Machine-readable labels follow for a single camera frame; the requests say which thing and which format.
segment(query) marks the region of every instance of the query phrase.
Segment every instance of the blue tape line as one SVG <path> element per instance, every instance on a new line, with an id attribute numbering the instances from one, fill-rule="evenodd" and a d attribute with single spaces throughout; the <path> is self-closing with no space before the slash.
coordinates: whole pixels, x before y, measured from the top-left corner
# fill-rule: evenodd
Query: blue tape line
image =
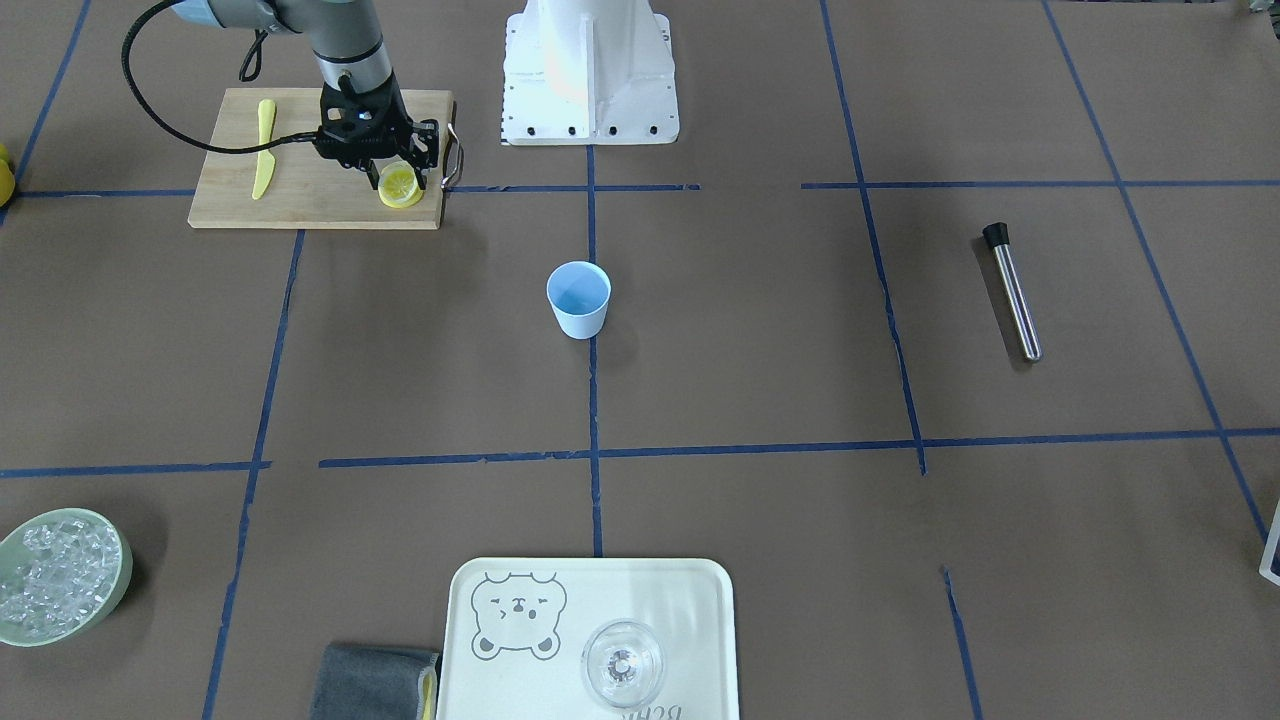
<path id="1" fill-rule="evenodd" d="M 1280 428 L 1239 428 L 1226 430 L 1233 437 L 1280 437 Z M 1041 436 L 993 436 L 961 438 L 923 438 L 925 447 L 998 447 L 1015 445 L 1070 445 L 1097 442 L 1158 442 L 1175 439 L 1217 438 L 1213 429 L 1202 430 L 1148 430 L 1129 433 L 1079 433 Z M 850 442 L 794 442 L 772 445 L 703 445 L 675 447 L 614 447 L 600 448 L 600 457 L 669 457 L 687 455 L 768 455 L 781 452 L 850 452 L 863 450 L 910 450 L 914 439 L 850 441 Z M 584 460 L 591 450 L 556 450 L 547 452 L 493 452 L 472 455 L 408 455 L 392 457 L 344 457 L 321 460 L 321 469 L 381 468 L 393 465 L 456 465 L 467 462 L 538 462 L 545 460 Z"/>
<path id="2" fill-rule="evenodd" d="M 902 354 L 902 340 L 897 332 L 897 320 L 893 315 L 893 299 L 888 291 L 888 277 L 884 274 L 884 259 L 881 255 L 879 237 L 876 233 L 876 218 L 872 215 L 872 196 L 867 190 L 867 176 L 863 173 L 863 156 L 858 150 L 858 135 L 854 132 L 854 115 L 849 110 L 849 96 L 845 94 L 845 77 L 840 70 L 840 58 L 836 54 L 836 36 L 831 31 L 831 13 L 827 9 L 827 0 L 818 0 L 822 6 L 822 23 L 827 31 L 827 50 L 831 53 L 831 69 L 836 73 L 836 90 L 840 94 L 840 108 L 845 114 L 845 132 L 849 135 L 849 150 L 854 158 L 854 172 L 858 174 L 858 191 L 863 199 L 863 215 L 867 218 L 867 234 L 872 243 L 872 255 L 876 259 L 876 274 L 879 277 L 881 290 L 884 292 L 884 315 L 888 319 L 888 332 L 893 338 L 893 350 L 897 352 L 897 369 L 902 377 L 902 400 L 906 404 L 906 416 L 911 421 L 911 437 L 915 438 L 915 452 L 920 462 L 920 474 L 929 471 L 924 459 L 924 443 L 920 441 L 920 421 L 915 414 L 915 400 L 911 396 L 911 379 L 906 372 L 906 356 Z"/>
<path id="3" fill-rule="evenodd" d="M 700 184 L 598 184 L 596 192 L 686 192 L 699 191 Z"/>
<path id="4" fill-rule="evenodd" d="M 591 396 L 589 402 L 591 421 L 591 544 L 595 557 L 604 557 L 604 524 L 600 510 L 600 425 L 599 425 L 599 389 L 595 382 L 596 343 L 591 338 Z"/>
<path id="5" fill-rule="evenodd" d="M 586 146 L 586 258 L 595 263 L 595 146 Z"/>
<path id="6" fill-rule="evenodd" d="M 1277 187 L 1280 179 L 1221 181 L 1120 181 L 1125 187 Z M 804 182 L 800 190 L 933 190 L 947 187 L 1115 187 L 1116 181 L 890 181 L 890 182 Z"/>
<path id="7" fill-rule="evenodd" d="M 586 192 L 582 184 L 460 184 L 449 192 Z"/>
<path id="8" fill-rule="evenodd" d="M 595 146 L 586 146 L 586 255 L 595 263 Z M 596 384 L 598 363 L 596 338 L 590 340 L 588 421 L 591 459 L 591 552 L 604 557 L 604 525 L 600 510 L 600 427 L 599 427 L 599 386 Z"/>
<path id="9" fill-rule="evenodd" d="M 394 457 L 337 457 L 321 460 L 321 470 L 334 468 L 389 468 L 397 465 L 467 465 L 472 462 L 536 462 L 540 460 L 581 460 L 589 457 L 586 450 L 557 450 L 550 452 L 479 452 L 471 455 L 404 455 Z"/>
<path id="10" fill-rule="evenodd" d="M 76 44 L 79 42 L 81 31 L 84 29 L 84 18 L 88 17 L 88 6 L 91 0 L 84 0 L 81 5 L 79 17 L 76 18 L 76 28 L 72 31 L 72 38 L 67 44 L 67 51 L 63 53 L 63 61 L 58 65 L 58 74 L 54 76 L 54 85 L 49 88 L 49 95 L 45 96 L 45 104 L 40 108 L 40 115 L 36 118 L 36 127 L 31 131 L 31 137 L 27 138 L 27 149 L 23 150 L 22 158 L 18 160 L 18 170 L 14 173 L 14 179 L 22 183 L 23 176 L 27 174 L 27 165 L 31 163 L 31 154 L 36 150 L 36 141 L 40 140 L 41 131 L 45 129 L 45 120 L 49 118 L 49 110 L 54 106 L 54 97 L 58 96 L 58 90 L 63 85 L 63 78 L 67 76 L 67 67 L 72 63 L 72 54 L 76 53 Z"/>
<path id="11" fill-rule="evenodd" d="M 90 465 L 76 468 L 15 468 L 0 470 L 0 479 L 84 478 L 100 475 L 169 475 L 180 473 L 228 473 L 248 470 L 252 462 L 178 462 L 173 465 Z"/>
<path id="12" fill-rule="evenodd" d="M 298 278 L 298 259 L 302 256 L 302 245 L 306 231 L 298 231 L 293 241 L 293 258 L 289 260 L 289 277 L 284 284 L 284 301 L 280 304 L 280 322 L 275 329 L 275 348 L 271 351 L 271 366 L 266 374 L 266 389 L 262 393 L 262 414 L 257 425 L 257 438 L 253 441 L 253 461 L 248 470 L 248 482 L 244 484 L 244 503 L 241 506 L 239 533 L 236 539 L 236 570 L 232 582 L 227 585 L 227 597 L 223 600 L 221 624 L 218 628 L 218 644 L 214 646 L 214 661 L 209 669 L 209 688 L 205 692 L 205 710 L 202 720 L 212 720 L 214 703 L 218 700 L 218 684 L 223 674 L 223 659 L 227 653 L 227 635 L 232 628 L 232 612 L 236 609 L 236 591 L 239 587 L 241 566 L 244 561 L 244 546 L 248 541 L 248 509 L 253 505 L 253 496 L 257 492 L 257 477 L 262 465 L 262 448 L 266 445 L 266 428 L 271 421 L 271 401 L 275 397 L 275 380 L 280 374 L 280 357 L 284 355 L 284 336 L 289 331 L 289 304 L 293 299 L 293 283 Z"/>
<path id="13" fill-rule="evenodd" d="M 1280 428 L 1243 428 L 1226 430 L 1229 437 L 1280 437 Z"/>
<path id="14" fill-rule="evenodd" d="M 960 662 L 964 664 L 964 680 L 969 685 L 969 705 L 973 707 L 973 720 L 982 720 L 982 700 L 978 697 L 978 679 L 973 674 L 973 659 L 969 656 L 969 639 L 964 632 L 964 619 L 956 605 L 955 588 L 951 585 L 951 570 L 942 566 L 942 580 L 947 584 L 947 605 L 951 607 L 951 624 L 956 629 L 956 644 L 960 646 Z"/>
<path id="15" fill-rule="evenodd" d="M 1115 181 L 901 181 L 901 182 L 806 182 L 800 190 L 934 190 L 947 187 L 1115 187 Z"/>
<path id="16" fill-rule="evenodd" d="M 1217 430 L 1156 430 L 1139 433 L 1080 433 L 1056 436 L 1005 436 L 974 438 L 925 438 L 925 447 L 991 447 L 1005 445 L 1069 445 L 1082 442 L 1147 442 L 1162 439 L 1216 438 Z"/>
<path id="17" fill-rule="evenodd" d="M 595 146 L 588 145 L 588 158 L 594 158 Z M 589 168 L 594 176 L 594 168 Z M 701 190 L 700 184 L 461 184 L 449 192 L 685 192 Z"/>
<path id="18" fill-rule="evenodd" d="M 1062 58 L 1066 60 L 1066 68 L 1071 73 L 1071 79 L 1075 82 L 1075 90 L 1080 94 L 1080 100 L 1084 102 L 1084 110 L 1089 115 L 1089 122 L 1093 123 L 1093 132 L 1098 136 L 1098 143 L 1102 146 L 1102 155 L 1107 159 L 1107 165 L 1111 168 L 1111 176 L 1115 178 L 1116 188 L 1120 191 L 1120 197 L 1124 199 L 1125 210 L 1129 213 L 1129 220 L 1133 223 L 1134 233 L 1138 236 L 1138 243 L 1142 246 L 1142 254 L 1147 258 L 1147 266 L 1151 268 L 1152 278 L 1156 281 L 1156 288 L 1160 290 L 1160 297 L 1165 302 L 1165 310 L 1169 313 L 1169 319 L 1174 324 L 1174 331 L 1178 333 L 1178 342 L 1183 346 L 1183 354 L 1187 355 L 1187 363 L 1192 368 L 1192 374 L 1196 377 L 1196 384 L 1199 386 L 1201 397 L 1204 400 L 1204 406 L 1208 409 L 1210 418 L 1213 421 L 1213 428 L 1217 430 L 1219 438 L 1222 442 L 1222 451 L 1226 454 L 1226 459 L 1231 465 L 1231 471 L 1235 474 L 1235 483 L 1240 488 L 1240 493 L 1244 495 L 1244 501 L 1249 507 L 1249 514 L 1253 516 L 1253 524 L 1258 530 L 1258 534 L 1265 539 L 1267 537 L 1266 523 L 1262 520 L 1262 512 L 1258 511 L 1258 503 L 1253 498 L 1253 491 L 1249 489 L 1249 483 L 1244 478 L 1244 471 L 1240 469 L 1240 464 L 1235 457 L 1235 450 L 1231 447 L 1231 441 L 1228 438 L 1226 430 L 1222 425 L 1222 419 L 1217 413 L 1217 407 L 1213 405 L 1213 397 L 1210 395 L 1208 383 L 1204 380 L 1204 374 L 1201 372 L 1199 363 L 1196 361 L 1196 354 L 1192 351 L 1190 341 L 1187 338 L 1187 332 L 1183 329 L 1181 320 L 1178 319 L 1178 310 L 1174 307 L 1174 300 L 1169 295 L 1169 288 L 1165 286 L 1165 279 L 1160 274 L 1160 266 L 1156 265 L 1156 256 L 1151 251 L 1151 245 L 1147 242 L 1147 233 L 1142 228 L 1142 222 L 1138 219 L 1138 211 L 1133 206 L 1133 200 L 1129 197 L 1129 190 L 1125 187 L 1125 182 L 1120 176 L 1120 168 L 1116 165 L 1115 156 L 1111 154 L 1111 146 L 1107 143 L 1106 136 L 1102 133 L 1102 124 L 1098 122 L 1097 113 L 1093 111 L 1093 102 L 1089 101 L 1088 92 L 1084 91 L 1084 82 L 1080 79 L 1080 73 L 1075 68 L 1075 61 L 1071 59 L 1071 51 L 1066 47 L 1066 40 L 1062 37 L 1062 31 L 1057 26 L 1057 19 L 1053 17 L 1053 10 L 1050 8 L 1048 0 L 1041 0 L 1041 8 L 1044 9 L 1044 15 L 1048 18 L 1050 27 L 1053 29 L 1053 37 L 1057 38 L 1057 45 L 1062 50 Z"/>
<path id="19" fill-rule="evenodd" d="M 1280 187 L 1280 179 L 1124 181 L 1126 187 Z"/>
<path id="20" fill-rule="evenodd" d="M 781 442 L 773 445 L 700 445 L 686 447 L 616 447 L 600 457 L 673 457 L 686 455 L 769 455 L 776 452 L 847 452 L 855 450 L 909 450 L 913 439 L 860 442 Z"/>
<path id="21" fill-rule="evenodd" d="M 33 190 L 18 197 L 42 200 L 49 197 L 191 197 L 195 188 L 182 190 Z"/>

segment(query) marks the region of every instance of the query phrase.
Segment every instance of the paper cup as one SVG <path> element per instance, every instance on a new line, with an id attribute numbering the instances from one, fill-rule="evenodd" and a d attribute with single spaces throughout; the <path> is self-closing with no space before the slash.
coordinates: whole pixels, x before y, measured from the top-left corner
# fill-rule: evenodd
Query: paper cup
<path id="1" fill-rule="evenodd" d="M 547 278 L 547 300 L 556 322 L 573 340 L 588 340 L 600 332 L 612 292 L 609 275 L 582 260 L 564 263 Z"/>

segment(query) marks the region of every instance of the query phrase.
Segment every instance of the black cable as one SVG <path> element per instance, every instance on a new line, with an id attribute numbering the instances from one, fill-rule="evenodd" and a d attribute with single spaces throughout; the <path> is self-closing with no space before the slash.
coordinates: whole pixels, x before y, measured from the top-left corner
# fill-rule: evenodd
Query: black cable
<path id="1" fill-rule="evenodd" d="M 253 31 L 253 45 L 248 46 L 248 53 L 244 54 L 244 61 L 241 63 L 241 82 L 253 82 L 257 79 L 257 74 L 262 72 L 262 44 L 266 42 L 268 33 L 265 29 Z M 253 63 L 253 72 L 248 72 L 248 64 Z"/>
<path id="2" fill-rule="evenodd" d="M 160 115 L 157 115 L 156 111 L 151 109 L 151 105 L 147 104 L 146 99 L 142 97 L 142 91 L 138 90 L 138 83 L 133 81 L 133 70 L 129 68 L 129 54 L 133 51 L 133 41 L 137 38 L 138 32 L 142 29 L 142 26 L 151 22 L 151 18 L 159 15 L 160 13 L 168 10 L 169 8 L 173 8 L 174 5 L 182 1 L 183 0 L 160 0 L 160 3 L 156 3 L 145 13 L 138 15 L 138 19 L 134 20 L 133 27 L 131 27 L 129 32 L 124 35 L 124 45 L 120 47 L 120 67 L 124 69 L 124 82 L 129 85 L 129 91 L 133 92 L 133 99 L 138 101 L 138 105 L 142 105 L 142 109 L 146 111 L 147 117 L 155 120 L 155 123 L 160 126 L 165 132 L 186 142 L 187 145 L 195 145 L 201 150 L 206 150 L 209 152 L 223 152 L 225 155 L 248 155 L 252 152 L 259 152 L 262 150 L 275 147 L 278 145 L 287 145 L 291 142 L 315 142 L 316 133 L 300 132 L 294 135 L 287 135 L 284 137 L 278 137 L 271 142 L 255 145 L 252 147 L 219 147 L 216 145 L 209 145 L 207 142 L 201 142 L 193 137 L 188 137 L 182 132 L 174 129 L 169 123 L 160 119 Z"/>

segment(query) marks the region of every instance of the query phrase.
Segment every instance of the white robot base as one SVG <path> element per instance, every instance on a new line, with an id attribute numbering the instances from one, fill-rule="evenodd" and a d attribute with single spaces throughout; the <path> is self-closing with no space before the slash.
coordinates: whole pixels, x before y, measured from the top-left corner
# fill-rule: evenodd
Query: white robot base
<path id="1" fill-rule="evenodd" d="M 648 0 L 529 0 L 507 20 L 502 141 L 663 145 L 680 135 L 671 23 Z"/>

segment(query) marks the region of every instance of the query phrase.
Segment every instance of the black muddler cap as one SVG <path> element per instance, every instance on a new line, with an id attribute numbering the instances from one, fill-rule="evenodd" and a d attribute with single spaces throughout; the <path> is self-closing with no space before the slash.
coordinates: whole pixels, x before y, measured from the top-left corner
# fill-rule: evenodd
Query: black muddler cap
<path id="1" fill-rule="evenodd" d="M 987 240 L 987 247 L 992 250 L 997 245 L 1009 245 L 1009 225 L 1005 223 L 992 223 L 982 228 L 982 237 Z"/>

